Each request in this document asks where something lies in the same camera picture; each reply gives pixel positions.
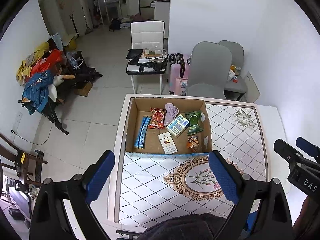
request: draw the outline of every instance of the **white box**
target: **white box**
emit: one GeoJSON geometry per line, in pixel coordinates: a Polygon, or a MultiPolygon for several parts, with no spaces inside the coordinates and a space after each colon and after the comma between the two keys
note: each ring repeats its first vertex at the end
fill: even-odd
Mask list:
{"type": "Polygon", "coordinates": [[[120,23],[121,29],[126,29],[126,28],[130,28],[130,27],[131,27],[131,23],[120,23]]]}
{"type": "Polygon", "coordinates": [[[181,114],[179,114],[166,128],[177,138],[188,126],[189,121],[181,114]]]}
{"type": "Polygon", "coordinates": [[[159,134],[158,137],[165,154],[172,154],[178,151],[169,132],[159,134]]]}

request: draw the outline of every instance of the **pile of clothes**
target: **pile of clothes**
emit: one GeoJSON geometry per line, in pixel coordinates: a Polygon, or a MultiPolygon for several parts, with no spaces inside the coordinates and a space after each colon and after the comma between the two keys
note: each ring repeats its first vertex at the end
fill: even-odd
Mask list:
{"type": "Polygon", "coordinates": [[[36,110],[41,113],[49,98],[56,102],[58,95],[56,87],[60,86],[64,80],[73,80],[60,86],[62,93],[68,93],[77,82],[93,81],[96,77],[102,76],[94,68],[86,66],[83,69],[76,68],[77,72],[73,71],[74,62],[70,62],[63,49],[60,35],[55,34],[22,61],[16,79],[20,85],[25,85],[21,102],[29,102],[29,114],[33,114],[36,110]],[[61,75],[61,66],[64,65],[66,74],[61,75]],[[70,71],[67,66],[71,66],[73,70],[70,71]]]}

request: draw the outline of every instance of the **green snack package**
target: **green snack package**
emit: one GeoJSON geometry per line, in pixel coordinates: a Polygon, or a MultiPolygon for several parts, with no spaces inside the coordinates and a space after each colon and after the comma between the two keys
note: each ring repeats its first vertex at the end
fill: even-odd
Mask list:
{"type": "Polygon", "coordinates": [[[201,118],[201,111],[193,111],[185,113],[186,119],[190,122],[190,129],[187,135],[193,135],[203,131],[199,125],[199,120],[201,118]]]}

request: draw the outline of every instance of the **electrical outlet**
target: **electrical outlet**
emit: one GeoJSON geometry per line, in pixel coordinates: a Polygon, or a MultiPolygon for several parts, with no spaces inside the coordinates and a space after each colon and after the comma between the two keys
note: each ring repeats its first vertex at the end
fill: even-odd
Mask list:
{"type": "MultiPolygon", "coordinates": [[[[14,119],[15,121],[14,121],[13,126],[12,126],[12,130],[14,130],[15,132],[18,131],[18,126],[20,124],[21,118],[22,118],[22,113],[19,111],[19,112],[17,112],[16,118],[14,119]]],[[[10,141],[13,142],[15,136],[16,135],[14,133],[10,133],[10,141]]]]}

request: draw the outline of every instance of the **chair back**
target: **chair back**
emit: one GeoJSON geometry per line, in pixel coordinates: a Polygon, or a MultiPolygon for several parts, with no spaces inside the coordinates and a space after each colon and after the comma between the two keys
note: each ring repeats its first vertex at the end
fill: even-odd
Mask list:
{"type": "Polygon", "coordinates": [[[192,51],[187,86],[204,83],[224,89],[231,65],[231,52],[225,46],[202,41],[192,51]]]}
{"type": "MultiPolygon", "coordinates": [[[[16,151],[19,151],[20,149],[15,146],[11,141],[9,141],[3,134],[0,133],[0,138],[2,138],[7,144],[9,144],[13,149],[16,151]]],[[[11,153],[9,150],[7,150],[4,146],[2,146],[2,143],[0,144],[0,156],[8,159],[9,161],[15,162],[17,156],[13,153],[11,153]]]]}
{"type": "Polygon", "coordinates": [[[243,67],[244,62],[244,51],[243,47],[236,42],[231,41],[219,41],[220,45],[227,47],[232,54],[231,65],[235,65],[236,67],[243,67]]]}
{"type": "Polygon", "coordinates": [[[131,41],[133,49],[163,49],[164,22],[145,21],[132,23],[131,41]]]}

